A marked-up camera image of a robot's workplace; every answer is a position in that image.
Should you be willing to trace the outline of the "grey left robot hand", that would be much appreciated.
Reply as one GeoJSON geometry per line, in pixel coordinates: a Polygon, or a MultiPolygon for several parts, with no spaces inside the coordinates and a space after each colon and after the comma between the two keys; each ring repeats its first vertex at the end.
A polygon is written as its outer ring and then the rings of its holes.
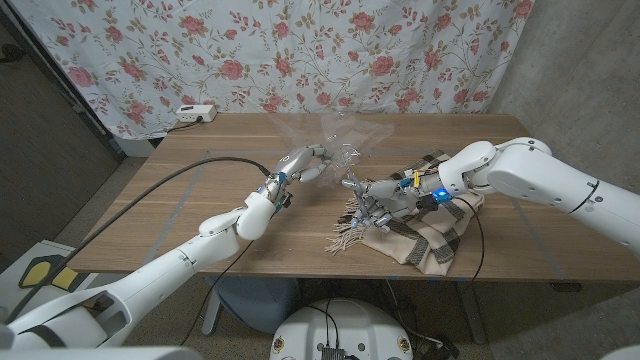
{"type": "Polygon", "coordinates": [[[333,160],[334,153],[323,145],[307,145],[282,157],[258,193],[276,207],[286,206],[290,197],[286,188],[295,181],[311,182],[321,175],[333,160]]]}

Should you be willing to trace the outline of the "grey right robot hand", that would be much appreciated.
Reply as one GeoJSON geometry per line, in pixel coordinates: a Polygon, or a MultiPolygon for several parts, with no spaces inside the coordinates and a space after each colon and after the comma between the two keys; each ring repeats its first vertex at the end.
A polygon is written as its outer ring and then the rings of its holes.
{"type": "Polygon", "coordinates": [[[422,198],[442,187],[442,182],[438,175],[421,172],[418,177],[401,180],[360,182],[350,172],[342,185],[352,190],[357,200],[357,208],[350,220],[351,227],[359,224],[375,226],[387,233],[391,220],[400,220],[411,214],[422,198]]]}

